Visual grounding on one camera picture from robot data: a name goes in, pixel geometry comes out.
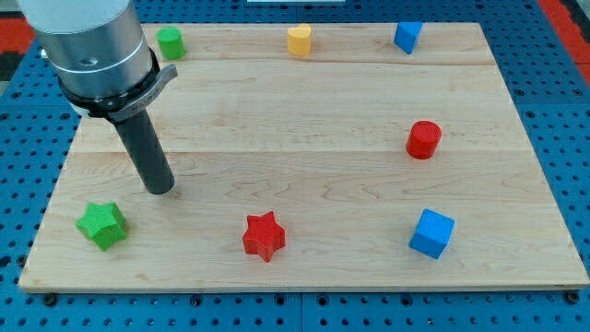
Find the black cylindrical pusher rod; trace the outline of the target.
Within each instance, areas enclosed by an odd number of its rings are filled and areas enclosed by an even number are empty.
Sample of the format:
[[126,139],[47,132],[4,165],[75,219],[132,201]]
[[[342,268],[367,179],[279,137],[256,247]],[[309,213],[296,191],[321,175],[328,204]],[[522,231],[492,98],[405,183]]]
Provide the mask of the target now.
[[142,110],[116,124],[115,129],[147,191],[153,195],[169,192],[175,184],[174,175],[148,112]]

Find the black clamp ring mount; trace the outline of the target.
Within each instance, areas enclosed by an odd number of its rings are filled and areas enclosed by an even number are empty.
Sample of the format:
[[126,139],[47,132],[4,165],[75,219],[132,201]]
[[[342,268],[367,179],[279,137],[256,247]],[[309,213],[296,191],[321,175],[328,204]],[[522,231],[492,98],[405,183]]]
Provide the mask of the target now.
[[163,69],[154,51],[149,48],[151,69],[146,77],[126,92],[111,97],[87,98],[70,91],[61,78],[58,85],[73,109],[82,117],[104,118],[113,124],[123,123],[127,119],[143,112],[153,102],[165,86],[178,77],[175,65]]

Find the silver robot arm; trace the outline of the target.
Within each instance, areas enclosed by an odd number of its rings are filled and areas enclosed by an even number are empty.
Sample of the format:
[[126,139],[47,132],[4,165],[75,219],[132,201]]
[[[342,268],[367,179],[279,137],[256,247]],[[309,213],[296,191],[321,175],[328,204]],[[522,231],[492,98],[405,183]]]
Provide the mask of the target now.
[[146,189],[175,179],[147,107],[178,72],[161,67],[131,0],[18,0],[58,84],[82,116],[111,123]]

